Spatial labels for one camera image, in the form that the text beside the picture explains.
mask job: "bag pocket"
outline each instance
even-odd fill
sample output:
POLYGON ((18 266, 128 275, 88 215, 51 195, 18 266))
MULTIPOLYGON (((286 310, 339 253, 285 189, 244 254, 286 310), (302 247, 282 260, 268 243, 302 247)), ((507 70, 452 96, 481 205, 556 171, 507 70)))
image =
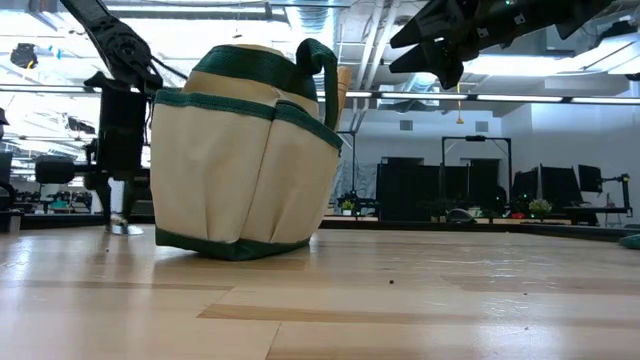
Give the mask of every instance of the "bag pocket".
POLYGON ((195 239, 238 240, 275 109, 202 93, 160 91, 153 113, 156 225, 195 239))
POLYGON ((241 237, 309 239, 324 216, 341 146, 337 134, 301 107, 278 102, 241 237))

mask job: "computer monitor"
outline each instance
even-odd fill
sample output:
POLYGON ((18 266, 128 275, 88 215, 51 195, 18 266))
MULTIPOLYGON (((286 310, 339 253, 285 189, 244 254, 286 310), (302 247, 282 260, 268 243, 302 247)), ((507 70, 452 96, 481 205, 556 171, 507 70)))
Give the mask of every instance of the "computer monitor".
POLYGON ((13 153, 0 152, 0 181, 9 182, 11 178, 11 161, 13 160, 13 153))
POLYGON ((516 173, 513 179, 512 196, 530 199, 538 196, 538 168, 516 173))
POLYGON ((542 198, 553 205, 553 209, 561 212, 563 207, 582 203, 582 193, 573 168, 556 168, 542 166, 542 198))
POLYGON ((580 190, 584 192, 602 192, 602 172, 595 166, 578 165, 580 190))

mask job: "green handle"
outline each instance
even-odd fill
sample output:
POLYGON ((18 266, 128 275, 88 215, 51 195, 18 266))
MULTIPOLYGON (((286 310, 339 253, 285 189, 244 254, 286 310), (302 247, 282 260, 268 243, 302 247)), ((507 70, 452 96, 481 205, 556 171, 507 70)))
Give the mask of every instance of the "green handle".
POLYGON ((332 131, 338 123, 338 59, 318 40, 306 39, 296 51, 296 65, 309 75, 324 68, 325 116, 324 124, 332 131))

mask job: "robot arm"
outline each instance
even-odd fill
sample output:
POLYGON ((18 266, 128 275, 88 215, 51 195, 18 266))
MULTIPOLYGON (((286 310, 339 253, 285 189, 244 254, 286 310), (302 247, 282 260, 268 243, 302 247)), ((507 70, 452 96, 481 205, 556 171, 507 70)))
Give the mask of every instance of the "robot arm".
POLYGON ((503 48, 523 35, 555 25, 566 39, 613 0, 432 0, 392 39, 417 44, 393 62, 394 73, 430 72, 445 89, 458 84, 464 61, 490 46, 503 48))
POLYGON ((162 87, 149 45, 109 13, 101 0, 60 0, 85 28, 113 78, 153 95, 162 87))

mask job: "white wall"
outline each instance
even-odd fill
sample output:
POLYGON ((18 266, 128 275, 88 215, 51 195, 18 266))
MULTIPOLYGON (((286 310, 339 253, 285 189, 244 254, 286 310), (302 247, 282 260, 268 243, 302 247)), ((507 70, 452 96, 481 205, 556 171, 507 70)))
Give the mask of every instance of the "white wall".
MULTIPOLYGON (((343 121, 350 119, 349 113, 343 121)), ((379 163, 384 156, 398 156, 422 157, 427 165, 439 165, 443 136, 476 135, 476 121, 489 122, 489 132, 482 135, 502 134, 500 119, 494 118, 489 111, 463 111, 464 124, 457 124, 457 119, 457 112, 443 115, 440 112, 398 114, 394 111, 369 111, 357 135, 356 155, 361 163, 379 163), (401 131, 400 120, 413 120, 413 131, 401 131)), ((449 140, 447 147, 454 142, 449 140)), ((350 156, 350 153, 350 149, 343 150, 345 156, 350 156)), ((502 159, 503 156, 492 142, 470 144, 461 141, 447 153, 447 164, 459 165, 460 158, 502 159)))
MULTIPOLYGON (((638 83, 620 96, 640 96, 638 83)), ((513 169, 545 166, 597 166, 604 177, 629 173, 631 206, 640 207, 640 107, 529 104, 502 119, 504 136, 513 139, 513 169)), ((604 192, 623 205, 622 187, 607 183, 604 192)), ((606 196, 583 193, 585 201, 603 206, 606 196)), ((623 222, 639 222, 640 217, 623 222)))

